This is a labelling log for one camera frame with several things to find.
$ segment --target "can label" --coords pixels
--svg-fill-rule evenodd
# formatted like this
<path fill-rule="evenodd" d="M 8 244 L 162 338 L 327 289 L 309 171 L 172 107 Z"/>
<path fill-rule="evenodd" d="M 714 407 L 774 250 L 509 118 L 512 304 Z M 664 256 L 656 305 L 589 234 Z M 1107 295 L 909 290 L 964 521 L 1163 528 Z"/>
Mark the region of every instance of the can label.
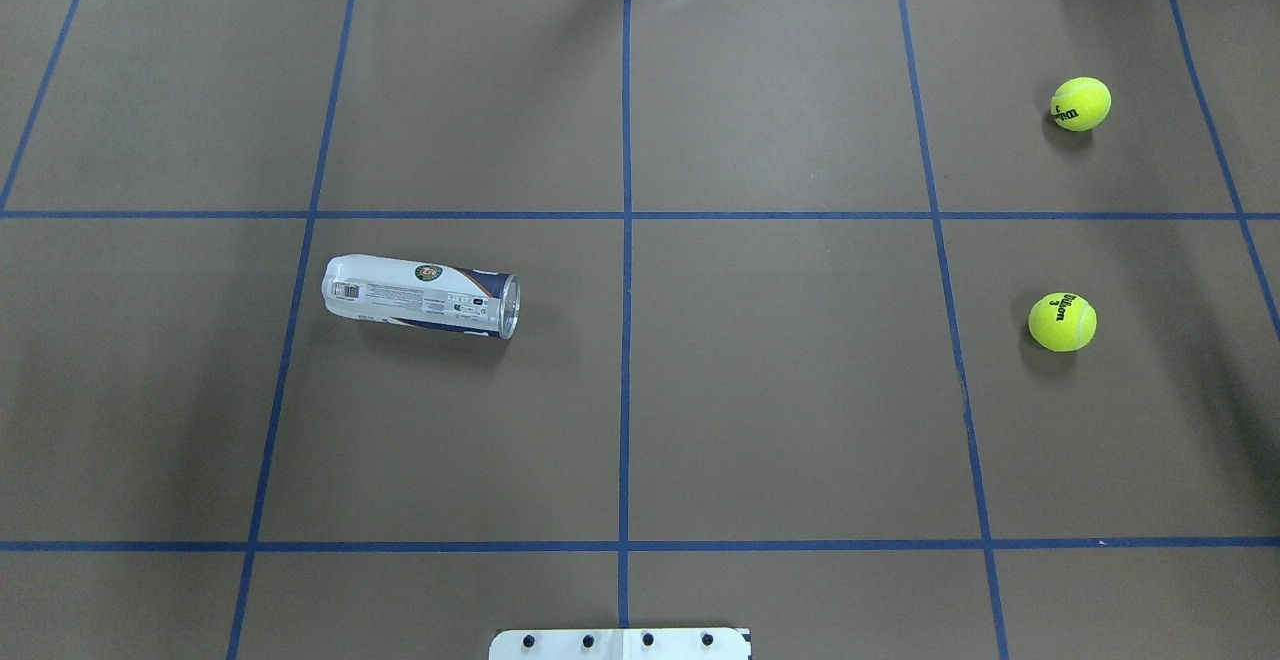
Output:
<path fill-rule="evenodd" d="M 509 338 L 520 315 L 520 278 L 443 263 L 342 255 L 320 287 L 344 318 Z"/>

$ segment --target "open end of can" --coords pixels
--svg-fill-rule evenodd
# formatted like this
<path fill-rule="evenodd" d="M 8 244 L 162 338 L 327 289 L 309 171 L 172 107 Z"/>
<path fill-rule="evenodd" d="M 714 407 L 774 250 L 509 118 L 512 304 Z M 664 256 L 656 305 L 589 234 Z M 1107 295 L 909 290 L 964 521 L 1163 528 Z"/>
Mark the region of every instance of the open end of can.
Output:
<path fill-rule="evenodd" d="M 498 336 L 511 340 L 516 333 L 516 321 L 520 318 L 520 278 L 507 278 L 507 287 L 502 288 L 502 324 L 498 327 Z"/>

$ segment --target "white bracket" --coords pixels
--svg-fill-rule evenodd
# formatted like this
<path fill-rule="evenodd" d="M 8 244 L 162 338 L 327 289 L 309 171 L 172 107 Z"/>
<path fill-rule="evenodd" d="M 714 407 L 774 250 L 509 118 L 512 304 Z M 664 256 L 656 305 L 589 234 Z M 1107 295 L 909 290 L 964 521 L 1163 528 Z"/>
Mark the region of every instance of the white bracket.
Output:
<path fill-rule="evenodd" d="M 737 628 L 504 631 L 489 660 L 751 660 L 751 632 Z"/>

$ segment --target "vertical blue line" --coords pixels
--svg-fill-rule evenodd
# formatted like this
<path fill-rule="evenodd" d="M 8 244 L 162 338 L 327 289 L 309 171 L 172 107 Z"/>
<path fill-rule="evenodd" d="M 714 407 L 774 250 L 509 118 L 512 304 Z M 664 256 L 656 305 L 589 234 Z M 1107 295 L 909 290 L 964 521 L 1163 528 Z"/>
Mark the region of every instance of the vertical blue line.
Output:
<path fill-rule="evenodd" d="M 987 519 L 987 492 L 982 482 L 982 460 L 978 455 L 978 432 L 973 423 L 973 404 L 969 400 L 969 377 L 964 368 L 964 349 L 960 345 L 960 322 L 956 321 L 955 294 L 951 292 L 951 265 L 942 235 L 942 212 L 938 189 L 933 182 L 933 159 L 929 153 L 929 136 L 924 127 L 924 104 L 920 100 L 920 77 L 915 68 L 915 49 L 911 42 L 911 22 L 906 0 L 897 0 L 902 17 L 902 42 L 906 49 L 906 69 L 911 78 L 911 100 L 915 104 L 915 130 L 920 141 L 920 160 L 924 165 L 924 183 L 929 192 L 929 214 L 933 215 L 933 244 L 937 246 L 938 272 L 942 278 L 942 297 L 946 301 L 947 325 L 951 327 L 951 354 L 960 377 L 960 395 L 964 399 L 964 427 L 969 443 L 969 472 L 973 476 L 973 495 L 978 505 L 978 530 L 982 533 L 983 558 L 987 563 L 987 592 L 991 595 L 991 615 L 996 624 L 996 651 L 1001 660 L 1009 660 L 1009 642 L 1005 636 L 1005 610 L 1000 599 L 1000 579 L 996 574 L 996 549 L 991 541 L 991 523 Z"/>
<path fill-rule="evenodd" d="M 1204 90 L 1201 86 L 1199 73 L 1196 72 L 1196 60 L 1192 58 L 1192 45 L 1187 40 L 1187 26 L 1183 24 L 1183 12 L 1178 0 L 1169 0 L 1169 6 L 1174 12 L 1174 26 L 1178 27 L 1178 41 L 1183 46 L 1183 60 L 1187 61 L 1187 73 L 1192 77 L 1192 87 L 1196 90 L 1196 101 L 1201 105 L 1201 114 L 1208 127 L 1208 137 L 1213 142 L 1213 153 L 1217 155 L 1217 168 L 1222 171 L 1222 182 L 1226 182 L 1226 192 L 1231 196 L 1231 206 L 1235 208 L 1236 221 L 1240 224 L 1240 235 L 1244 237 L 1244 247 L 1249 251 L 1253 262 L 1253 272 L 1258 276 L 1258 285 L 1262 288 L 1262 299 L 1266 301 L 1267 313 L 1271 313 L 1271 327 L 1276 336 L 1280 336 L 1280 313 L 1276 312 L 1275 295 L 1271 295 L 1271 285 L 1267 283 L 1267 272 L 1262 269 L 1262 258 L 1257 246 L 1253 244 L 1253 232 L 1249 230 L 1249 219 L 1244 215 L 1244 203 L 1240 192 L 1235 187 L 1235 177 L 1231 174 L 1231 165 L 1226 162 L 1226 151 L 1222 150 L 1222 141 L 1217 136 L 1217 123 L 1208 109 L 1208 100 L 1204 98 Z"/>
<path fill-rule="evenodd" d="M 284 382 L 288 377 L 289 361 L 292 361 L 293 356 L 293 335 L 298 326 L 298 308 L 302 304 L 307 262 L 311 260 L 311 237 L 315 233 L 316 212 L 320 208 L 320 189 L 324 185 L 325 162 L 329 155 L 329 137 L 333 133 L 334 113 L 338 110 L 338 91 L 342 90 L 342 68 L 347 63 L 347 40 L 351 36 L 351 17 L 355 9 L 356 0 L 347 0 L 347 9 L 342 19 L 342 35 L 338 38 L 338 59 L 334 61 L 333 82 L 329 86 L 329 107 L 325 110 L 324 132 L 320 134 L 315 180 L 311 183 L 311 205 L 307 210 L 307 224 L 302 232 L 302 249 L 298 251 L 297 274 L 293 276 L 293 299 L 289 301 L 289 318 L 284 326 L 284 345 L 280 350 L 280 367 L 275 376 L 275 395 L 271 399 L 271 414 L 266 426 L 266 441 L 262 446 L 262 464 L 257 473 L 257 492 L 253 496 L 253 514 L 248 527 L 244 564 L 241 569 L 239 592 L 236 596 L 236 614 L 232 618 L 230 640 L 227 643 L 227 660 L 234 660 L 239 654 L 239 638 L 244 627 L 244 609 L 248 604 L 248 588 L 253 578 L 253 559 L 257 554 L 257 538 L 262 528 L 262 507 L 266 504 L 266 486 L 271 478 L 275 435 L 280 423 L 280 409 L 284 405 Z"/>
<path fill-rule="evenodd" d="M 0 210 L 5 208 L 9 203 L 9 194 L 13 192 L 13 183 L 18 180 L 18 168 L 22 165 L 23 153 L 27 153 L 27 142 L 31 139 L 31 132 L 36 128 L 36 118 L 40 116 L 40 107 L 45 105 L 45 92 L 49 91 L 49 83 L 54 81 L 54 69 L 58 67 L 58 59 L 63 54 L 63 45 L 67 43 L 67 35 L 72 29 L 72 22 L 76 19 L 76 10 L 79 8 L 79 0 L 72 0 L 72 4 L 67 9 L 67 17 L 63 18 L 63 28 L 58 31 L 58 40 L 54 42 L 54 51 L 49 55 L 49 64 L 45 67 L 45 77 L 40 78 L 40 87 L 36 90 L 36 100 L 31 104 L 31 113 L 27 113 L 27 124 L 22 128 L 22 136 L 18 139 L 18 148 L 13 151 L 13 162 L 9 162 L 9 174 L 4 178 L 4 189 L 0 191 Z"/>
<path fill-rule="evenodd" d="M 618 627 L 631 623 L 631 0 L 622 0 L 622 361 L 618 422 Z"/>

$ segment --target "horizontal blue line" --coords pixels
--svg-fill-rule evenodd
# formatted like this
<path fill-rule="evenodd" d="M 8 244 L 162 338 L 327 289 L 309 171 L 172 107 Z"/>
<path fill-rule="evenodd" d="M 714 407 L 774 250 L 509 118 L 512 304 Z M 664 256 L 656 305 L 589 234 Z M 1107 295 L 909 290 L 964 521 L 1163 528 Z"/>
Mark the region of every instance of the horizontal blue line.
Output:
<path fill-rule="evenodd" d="M 165 542 L 116 540 L 0 541 L 0 553 L 243 553 L 243 542 Z"/>
<path fill-rule="evenodd" d="M 617 553 L 612 540 L 512 542 L 259 542 L 257 553 Z"/>
<path fill-rule="evenodd" d="M 1280 547 L 1280 537 L 1051 537 L 995 540 L 996 550 L 1066 550 L 1107 547 Z"/>
<path fill-rule="evenodd" d="M 0 553 L 243 553 L 247 542 L 15 540 L 0 541 Z M 996 550 L 1106 550 L 1143 547 L 1280 547 L 1274 536 L 1185 537 L 1032 537 L 992 540 Z M 632 540 L 631 553 L 841 553 L 982 550 L 980 538 L 950 540 Z M 617 553 L 613 540 L 458 541 L 458 542 L 256 542 L 256 553 Z"/>
<path fill-rule="evenodd" d="M 632 540 L 632 553 L 832 553 L 982 550 L 982 540 Z"/>
<path fill-rule="evenodd" d="M 307 210 L 3 210 L 12 219 L 306 219 Z M 1238 221 L 1238 214 L 1075 214 L 1053 210 L 943 210 L 945 221 Z M 319 219 L 494 219 L 494 221 L 621 221 L 622 212 L 577 210 L 319 210 Z M 928 221 L 929 212 L 831 210 L 831 212 L 635 212 L 637 221 Z M 1251 221 L 1280 221 L 1280 214 L 1245 214 Z"/>

